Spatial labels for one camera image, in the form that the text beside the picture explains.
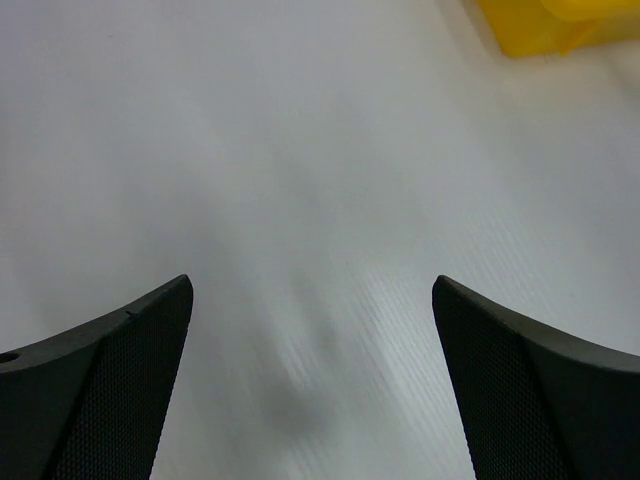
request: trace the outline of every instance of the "black plastic part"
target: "black plastic part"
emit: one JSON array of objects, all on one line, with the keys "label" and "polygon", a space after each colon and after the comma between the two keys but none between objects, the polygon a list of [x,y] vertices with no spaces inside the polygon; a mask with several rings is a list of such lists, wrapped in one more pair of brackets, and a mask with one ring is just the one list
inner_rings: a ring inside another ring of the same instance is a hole
[{"label": "black plastic part", "polygon": [[148,479],[191,317],[180,276],[0,355],[0,479]]},{"label": "black plastic part", "polygon": [[640,478],[640,357],[446,277],[433,308],[479,480]]}]

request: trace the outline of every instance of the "white surface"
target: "white surface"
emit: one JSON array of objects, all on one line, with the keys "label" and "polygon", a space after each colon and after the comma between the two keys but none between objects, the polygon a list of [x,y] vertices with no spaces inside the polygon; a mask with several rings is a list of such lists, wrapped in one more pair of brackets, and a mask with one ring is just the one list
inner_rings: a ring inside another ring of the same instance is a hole
[{"label": "white surface", "polygon": [[640,354],[639,60],[459,1],[3,2],[0,351],[186,272],[155,479],[471,479],[437,274]]}]

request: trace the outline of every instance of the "white corrugated plastic sheet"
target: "white corrugated plastic sheet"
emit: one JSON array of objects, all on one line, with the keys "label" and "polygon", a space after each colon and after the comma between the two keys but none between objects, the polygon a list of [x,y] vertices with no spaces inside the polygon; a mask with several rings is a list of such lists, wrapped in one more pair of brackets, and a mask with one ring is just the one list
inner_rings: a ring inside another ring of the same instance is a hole
[{"label": "white corrugated plastic sheet", "polygon": [[640,354],[640,46],[461,0],[0,6],[0,351],[182,272],[155,480],[473,478],[446,273]]}]

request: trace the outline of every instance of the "mesh texture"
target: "mesh texture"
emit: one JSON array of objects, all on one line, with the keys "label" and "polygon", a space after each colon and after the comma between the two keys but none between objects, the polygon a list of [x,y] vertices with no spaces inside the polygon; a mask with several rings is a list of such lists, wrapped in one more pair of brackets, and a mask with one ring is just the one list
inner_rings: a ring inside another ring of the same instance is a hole
[{"label": "mesh texture", "polygon": [[149,478],[188,308],[184,292],[168,295],[139,315],[130,313],[131,320],[102,341],[48,478]]},{"label": "mesh texture", "polygon": [[434,310],[476,477],[573,478],[522,339],[453,289]]}]

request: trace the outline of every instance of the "yellow object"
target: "yellow object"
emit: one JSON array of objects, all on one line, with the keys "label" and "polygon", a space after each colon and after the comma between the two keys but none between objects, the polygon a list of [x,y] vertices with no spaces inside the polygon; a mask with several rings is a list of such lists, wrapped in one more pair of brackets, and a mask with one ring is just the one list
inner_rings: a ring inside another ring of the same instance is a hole
[{"label": "yellow object", "polygon": [[505,54],[640,39],[640,0],[478,0]]}]

